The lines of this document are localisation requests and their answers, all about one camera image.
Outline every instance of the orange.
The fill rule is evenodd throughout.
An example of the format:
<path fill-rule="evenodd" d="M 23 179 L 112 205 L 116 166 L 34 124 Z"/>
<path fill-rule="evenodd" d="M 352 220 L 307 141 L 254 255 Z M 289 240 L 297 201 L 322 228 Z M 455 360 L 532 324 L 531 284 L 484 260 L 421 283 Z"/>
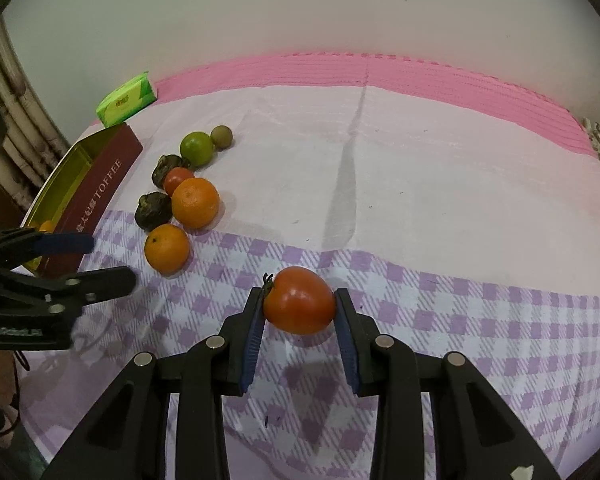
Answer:
<path fill-rule="evenodd" d="M 206 178 L 188 178 L 171 196 L 173 216 L 184 227 L 200 229 L 218 214 L 220 195 Z"/>
<path fill-rule="evenodd" d="M 187 234 L 171 224 L 163 224 L 151 231 L 144 242 L 144 257 L 161 274 L 180 270 L 189 257 Z"/>
<path fill-rule="evenodd" d="M 52 233 L 55 228 L 56 226 L 51 220 L 45 220 L 44 222 L 42 222 L 42 224 L 40 224 L 38 231 L 40 231 L 41 233 Z"/>

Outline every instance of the tomato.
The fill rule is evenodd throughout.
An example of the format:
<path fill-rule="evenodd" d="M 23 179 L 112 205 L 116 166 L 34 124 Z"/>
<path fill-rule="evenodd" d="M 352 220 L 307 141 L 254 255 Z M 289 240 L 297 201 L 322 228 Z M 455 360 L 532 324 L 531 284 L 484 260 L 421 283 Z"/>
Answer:
<path fill-rule="evenodd" d="M 180 184 L 182 184 L 188 178 L 194 177 L 195 175 L 193 174 L 193 171 L 188 170 L 187 168 L 173 168 L 169 173 L 167 173 L 162 186 L 164 187 L 167 195 L 171 196 Z"/>
<path fill-rule="evenodd" d="M 264 317 L 272 325 L 297 335 L 320 332 L 336 315 L 329 285 L 304 267 L 282 269 L 271 284 L 263 308 Z"/>

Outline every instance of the pink cloth border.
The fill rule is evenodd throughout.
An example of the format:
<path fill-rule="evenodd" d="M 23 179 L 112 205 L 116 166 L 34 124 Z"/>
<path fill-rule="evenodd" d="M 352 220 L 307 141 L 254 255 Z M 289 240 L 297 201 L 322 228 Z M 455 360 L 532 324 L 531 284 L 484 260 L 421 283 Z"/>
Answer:
<path fill-rule="evenodd" d="M 596 156 L 578 121 L 547 97 L 495 77 L 409 57 L 319 52 L 216 62 L 158 81 L 156 104 L 276 85 L 375 86 L 476 110 L 518 124 L 571 152 Z"/>

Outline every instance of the wrinkled dark fruit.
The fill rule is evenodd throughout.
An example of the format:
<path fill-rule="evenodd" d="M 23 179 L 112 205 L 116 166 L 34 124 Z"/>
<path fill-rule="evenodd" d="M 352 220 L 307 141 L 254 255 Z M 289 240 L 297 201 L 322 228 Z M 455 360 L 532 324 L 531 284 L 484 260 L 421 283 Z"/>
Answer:
<path fill-rule="evenodd" d="M 160 191 L 142 195 L 134 218 L 136 224 L 145 231 L 153 231 L 171 220 L 171 197 Z"/>
<path fill-rule="evenodd" d="M 189 169 L 190 164 L 186 158 L 181 158 L 179 155 L 163 155 L 158 159 L 158 165 L 155 167 L 154 172 L 151 174 L 151 180 L 154 184 L 163 189 L 164 178 L 167 176 L 173 168 L 187 168 Z"/>

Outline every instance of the white wall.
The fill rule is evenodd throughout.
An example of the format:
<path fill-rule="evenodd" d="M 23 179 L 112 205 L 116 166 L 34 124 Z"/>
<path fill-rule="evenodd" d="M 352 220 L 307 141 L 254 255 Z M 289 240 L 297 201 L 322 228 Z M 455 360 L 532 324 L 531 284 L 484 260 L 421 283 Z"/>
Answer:
<path fill-rule="evenodd" d="M 13 0 L 27 76 L 75 139 L 104 95 L 150 70 L 252 54 L 425 57 L 519 83 L 600 121 L 600 19 L 586 0 Z"/>

